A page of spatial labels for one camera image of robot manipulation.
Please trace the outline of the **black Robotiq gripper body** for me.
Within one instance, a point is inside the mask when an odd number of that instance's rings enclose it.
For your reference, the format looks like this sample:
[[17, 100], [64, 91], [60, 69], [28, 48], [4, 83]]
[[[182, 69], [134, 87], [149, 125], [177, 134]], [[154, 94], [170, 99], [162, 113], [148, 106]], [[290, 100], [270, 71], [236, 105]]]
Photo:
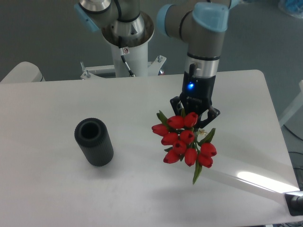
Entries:
[[184, 72], [180, 100], [186, 114], [195, 112], [198, 116], [212, 106], [212, 94], [216, 76], [194, 77]]

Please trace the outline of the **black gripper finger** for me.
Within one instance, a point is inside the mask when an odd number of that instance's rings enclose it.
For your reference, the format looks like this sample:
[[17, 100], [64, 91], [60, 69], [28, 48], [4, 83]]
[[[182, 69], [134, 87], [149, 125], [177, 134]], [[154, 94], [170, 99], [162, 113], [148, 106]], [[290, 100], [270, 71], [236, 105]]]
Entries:
[[181, 116], [182, 113], [182, 103], [179, 96], [170, 99], [170, 104], [176, 116]]
[[212, 122], [217, 116], [220, 115], [220, 110], [214, 108], [214, 107], [210, 107], [208, 109], [207, 112], [207, 118], [202, 120], [202, 114], [199, 115], [198, 120], [197, 120], [197, 124], [196, 124], [196, 128], [201, 128], [203, 129], [205, 126], [207, 126], [210, 122]]

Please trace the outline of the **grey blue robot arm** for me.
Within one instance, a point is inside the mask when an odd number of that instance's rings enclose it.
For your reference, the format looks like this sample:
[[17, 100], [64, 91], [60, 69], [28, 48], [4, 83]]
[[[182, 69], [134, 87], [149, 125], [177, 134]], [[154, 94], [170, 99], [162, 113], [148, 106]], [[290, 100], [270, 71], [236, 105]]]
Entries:
[[148, 42], [155, 29], [188, 45], [181, 94], [170, 103], [176, 115], [194, 112], [195, 129], [202, 129], [220, 111], [212, 93], [227, 30], [236, 0], [188, 0], [160, 8], [156, 21], [141, 10], [138, 0], [80, 0], [74, 9], [91, 31], [101, 31], [110, 45], [115, 75], [146, 77], [160, 71], [148, 63]]

